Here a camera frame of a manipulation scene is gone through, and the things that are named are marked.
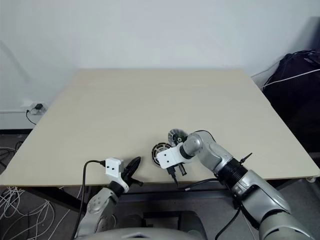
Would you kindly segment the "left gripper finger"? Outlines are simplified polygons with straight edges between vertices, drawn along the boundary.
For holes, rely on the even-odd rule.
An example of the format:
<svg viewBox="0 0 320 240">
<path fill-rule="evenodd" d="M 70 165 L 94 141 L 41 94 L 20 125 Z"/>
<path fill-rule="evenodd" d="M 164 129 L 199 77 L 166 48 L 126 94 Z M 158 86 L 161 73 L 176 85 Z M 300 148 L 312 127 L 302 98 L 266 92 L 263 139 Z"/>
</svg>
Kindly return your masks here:
<svg viewBox="0 0 320 240">
<path fill-rule="evenodd" d="M 126 169 L 128 171 L 136 171 L 140 165 L 141 162 L 141 157 L 135 157 L 134 159 L 132 159 L 126 166 Z"/>
<path fill-rule="evenodd" d="M 129 162 L 129 164 L 127 165 L 127 170 L 128 170 L 127 175 L 129 177 L 132 177 L 133 174 L 136 172 L 136 170 L 140 165 L 140 162 L 141 162 L 140 157 L 136 157 Z"/>
</svg>

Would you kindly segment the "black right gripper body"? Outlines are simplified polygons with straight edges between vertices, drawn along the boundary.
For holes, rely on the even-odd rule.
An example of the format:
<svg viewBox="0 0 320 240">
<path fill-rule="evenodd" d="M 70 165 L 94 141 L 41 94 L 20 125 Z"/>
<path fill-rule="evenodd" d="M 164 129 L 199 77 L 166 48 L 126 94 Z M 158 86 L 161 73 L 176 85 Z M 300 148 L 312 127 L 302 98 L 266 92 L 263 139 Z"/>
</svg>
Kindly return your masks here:
<svg viewBox="0 0 320 240">
<path fill-rule="evenodd" d="M 182 176 L 185 176 L 187 174 L 184 163 L 171 163 L 171 162 L 166 162 L 165 163 L 165 169 L 167 170 L 167 173 L 170 176 L 176 176 L 176 168 L 180 171 Z"/>
</svg>

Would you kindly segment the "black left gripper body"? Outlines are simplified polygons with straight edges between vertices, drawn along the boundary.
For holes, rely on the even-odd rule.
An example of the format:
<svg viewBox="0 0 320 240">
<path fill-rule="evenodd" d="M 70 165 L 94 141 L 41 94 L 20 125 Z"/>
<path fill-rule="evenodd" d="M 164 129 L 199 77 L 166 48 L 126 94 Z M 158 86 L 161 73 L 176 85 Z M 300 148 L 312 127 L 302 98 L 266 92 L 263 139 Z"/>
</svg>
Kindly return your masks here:
<svg viewBox="0 0 320 240">
<path fill-rule="evenodd" d="M 137 179 L 134 179 L 133 176 L 128 176 L 128 170 L 124 168 L 123 173 L 121 174 L 123 181 L 130 187 L 131 185 L 138 185 L 139 187 L 143 186 L 143 182 Z"/>
</svg>

